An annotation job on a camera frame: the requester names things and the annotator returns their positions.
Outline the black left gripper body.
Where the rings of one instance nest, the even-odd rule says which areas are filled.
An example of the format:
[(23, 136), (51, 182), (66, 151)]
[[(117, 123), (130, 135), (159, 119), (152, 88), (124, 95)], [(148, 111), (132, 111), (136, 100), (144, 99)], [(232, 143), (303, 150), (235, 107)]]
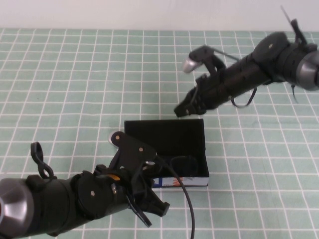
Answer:
[(153, 179), (143, 173), (137, 173), (137, 177), (134, 177), (134, 174), (131, 174), (127, 169), (112, 169), (109, 174), (120, 179), (120, 182), (127, 187), (129, 195), (140, 209), (159, 208), (159, 197), (152, 189)]

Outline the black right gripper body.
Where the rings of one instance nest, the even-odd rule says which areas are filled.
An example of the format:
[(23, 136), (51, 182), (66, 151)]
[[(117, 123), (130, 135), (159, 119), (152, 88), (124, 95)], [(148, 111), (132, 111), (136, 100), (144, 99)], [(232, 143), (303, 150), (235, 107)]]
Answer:
[(214, 110), (233, 98), (226, 87), (224, 72), (198, 77), (196, 87), (198, 88), (197, 98), (202, 100), (207, 110)]

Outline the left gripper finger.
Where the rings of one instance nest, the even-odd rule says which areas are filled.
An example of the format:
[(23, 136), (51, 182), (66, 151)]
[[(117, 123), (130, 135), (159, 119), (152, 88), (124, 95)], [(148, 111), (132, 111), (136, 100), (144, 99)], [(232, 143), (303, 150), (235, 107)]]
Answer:
[(148, 217), (144, 214), (141, 208), (136, 204), (134, 199), (129, 198), (129, 205), (131, 210), (136, 214), (136, 216), (145, 224), (146, 227), (152, 226), (152, 223)]
[(163, 217), (167, 214), (170, 204), (163, 202), (150, 188), (147, 189), (146, 212)]

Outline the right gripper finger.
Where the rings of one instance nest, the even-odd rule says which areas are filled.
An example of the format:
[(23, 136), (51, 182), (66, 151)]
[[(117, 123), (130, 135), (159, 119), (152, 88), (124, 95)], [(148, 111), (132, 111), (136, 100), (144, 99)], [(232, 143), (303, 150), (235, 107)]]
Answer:
[(191, 115), (204, 115), (206, 112), (206, 106), (201, 99), (194, 99), (191, 101)]
[(198, 88), (191, 89), (175, 108), (174, 113), (177, 117), (197, 115), (199, 111), (199, 103), (197, 98)]

